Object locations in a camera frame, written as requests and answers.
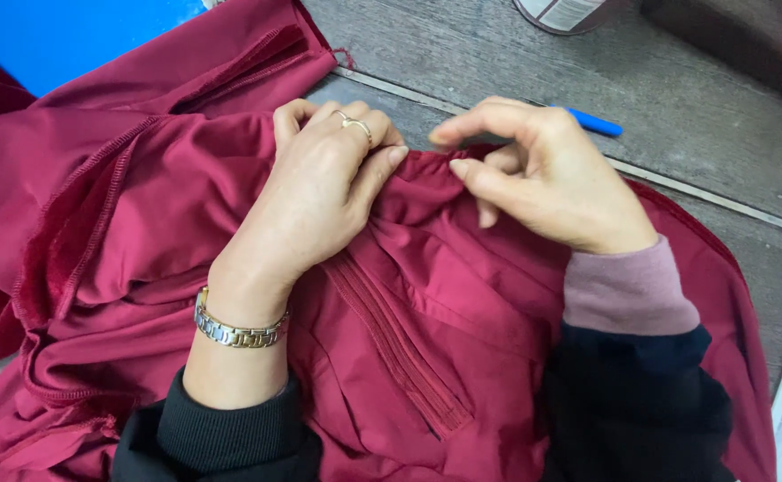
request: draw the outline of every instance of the black jacket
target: black jacket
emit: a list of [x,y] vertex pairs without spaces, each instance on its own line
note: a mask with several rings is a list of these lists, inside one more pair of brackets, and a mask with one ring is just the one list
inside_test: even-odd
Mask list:
[[[640,336],[563,325],[542,394],[551,445],[543,482],[733,482],[720,462],[730,399],[699,367],[708,333]],[[257,407],[219,411],[182,388],[124,428],[113,482],[316,480],[322,447],[301,422],[298,380]]]

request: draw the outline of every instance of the gathered fabric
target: gathered fabric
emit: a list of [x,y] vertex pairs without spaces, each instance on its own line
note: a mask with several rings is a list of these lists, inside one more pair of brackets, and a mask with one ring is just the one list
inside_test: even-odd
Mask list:
[[[0,115],[0,357],[19,351],[0,374],[1,481],[108,478],[128,415],[185,363],[194,295],[274,162],[273,109],[335,65],[298,2],[229,0]],[[541,475],[534,394],[570,252],[507,217],[477,227],[447,162],[491,149],[411,152],[364,231],[293,290],[290,365],[322,479]],[[712,337],[703,367],[734,417],[724,462],[743,482],[772,480],[768,374],[739,266],[630,184]]]

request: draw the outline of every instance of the pink sleeve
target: pink sleeve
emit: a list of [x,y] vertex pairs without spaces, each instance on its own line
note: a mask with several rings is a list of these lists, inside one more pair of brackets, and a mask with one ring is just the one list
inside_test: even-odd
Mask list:
[[634,253],[574,252],[567,267],[564,321],[608,333],[682,334],[700,316],[682,294],[667,238]]

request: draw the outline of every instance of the metal watch band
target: metal watch band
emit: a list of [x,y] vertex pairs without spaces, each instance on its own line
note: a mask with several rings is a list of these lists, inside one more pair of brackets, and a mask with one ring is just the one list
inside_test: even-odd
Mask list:
[[209,287],[197,292],[194,302],[194,322],[210,340],[235,348],[265,348],[274,345],[286,334],[290,321],[290,309],[268,328],[236,328],[222,323],[207,313]]

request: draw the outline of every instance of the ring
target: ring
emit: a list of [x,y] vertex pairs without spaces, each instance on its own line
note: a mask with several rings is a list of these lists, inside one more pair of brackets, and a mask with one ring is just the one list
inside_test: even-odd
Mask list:
[[364,129],[364,134],[367,134],[367,144],[372,146],[373,145],[373,135],[370,134],[370,127],[368,127],[366,123],[364,123],[364,122],[362,122],[362,121],[360,121],[358,119],[353,119],[353,118],[350,118],[350,117],[346,117],[343,120],[343,128],[344,129],[349,127],[349,126],[351,126],[351,125],[353,125],[353,124],[357,125],[358,127],[362,128],[362,129]]

